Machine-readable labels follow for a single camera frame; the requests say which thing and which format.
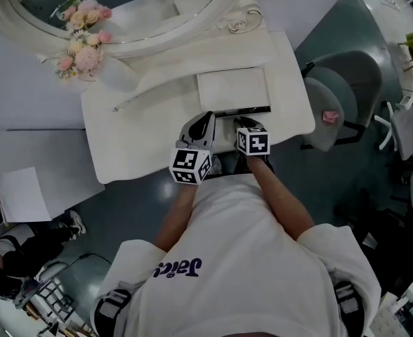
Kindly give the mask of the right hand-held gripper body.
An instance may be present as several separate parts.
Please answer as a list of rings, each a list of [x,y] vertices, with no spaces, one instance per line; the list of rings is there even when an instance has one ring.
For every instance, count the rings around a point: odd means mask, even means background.
[[[236,150],[239,154],[236,164],[237,171],[249,170],[247,157],[258,157],[271,171],[273,170],[268,159],[270,135],[264,127],[238,127],[236,129]]]

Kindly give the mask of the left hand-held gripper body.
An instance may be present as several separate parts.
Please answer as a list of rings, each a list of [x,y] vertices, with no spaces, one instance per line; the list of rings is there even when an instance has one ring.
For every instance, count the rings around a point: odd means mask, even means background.
[[[212,145],[215,133],[210,132],[195,140],[187,131],[181,132],[171,150],[169,171],[175,182],[199,185],[213,166]]]

